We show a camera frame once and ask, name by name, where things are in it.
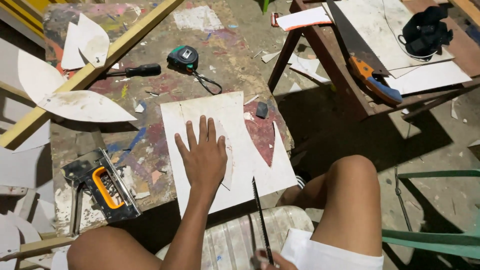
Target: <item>hand saw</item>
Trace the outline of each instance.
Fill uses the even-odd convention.
[[[275,265],[273,262],[272,250],[270,249],[270,242],[268,242],[267,228],[265,227],[264,215],[262,213],[262,206],[260,205],[260,197],[258,197],[257,184],[255,183],[255,176],[252,179],[253,195],[255,196],[255,202],[257,203],[258,213],[260,214],[260,223],[262,224],[262,233],[264,235],[265,249],[268,256],[268,262],[271,265]]]
[[[335,26],[342,36],[345,47],[347,47],[350,55],[348,62],[353,68],[354,75],[386,103],[391,105],[402,103],[403,99],[398,90],[384,86],[372,77],[372,73],[381,75],[390,75],[390,73],[370,46],[363,40],[333,0],[327,0],[327,4]]]

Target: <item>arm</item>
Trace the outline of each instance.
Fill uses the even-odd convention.
[[[207,215],[220,185],[227,165],[225,137],[216,142],[215,125],[208,119],[208,128],[204,115],[200,117],[199,142],[193,133],[192,122],[187,122],[187,137],[190,151],[179,134],[175,142],[185,165],[190,182],[190,197],[180,227],[173,238],[161,270],[200,269],[202,246]]]

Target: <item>leg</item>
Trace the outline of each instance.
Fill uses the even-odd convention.
[[[375,166],[365,157],[337,160],[302,190],[291,187],[285,192],[278,205],[324,208],[311,240],[364,255],[382,255],[380,185]]]
[[[122,229],[101,227],[80,235],[67,253],[70,270],[158,270],[162,260]]]
[[[295,49],[295,47],[297,46],[297,43],[300,40],[300,36],[301,36],[300,28],[291,30],[288,33],[287,40],[285,41],[282,51],[278,56],[278,60],[275,64],[275,67],[273,68],[272,74],[270,75],[270,79],[268,79],[268,88],[270,89],[271,93],[273,93],[273,90],[275,90],[275,87],[278,81],[280,80],[280,77],[282,76],[282,73],[285,70],[285,67],[287,66],[288,60],[290,59],[290,56],[292,55],[293,50]]]

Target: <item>nail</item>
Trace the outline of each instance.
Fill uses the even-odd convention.
[[[267,270],[267,267],[268,267],[268,262],[263,261],[260,263],[260,269]]]

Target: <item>screwdriver handle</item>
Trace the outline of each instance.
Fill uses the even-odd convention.
[[[125,68],[125,76],[127,78],[134,76],[156,76],[162,73],[162,68],[159,64],[140,65],[136,68]]]

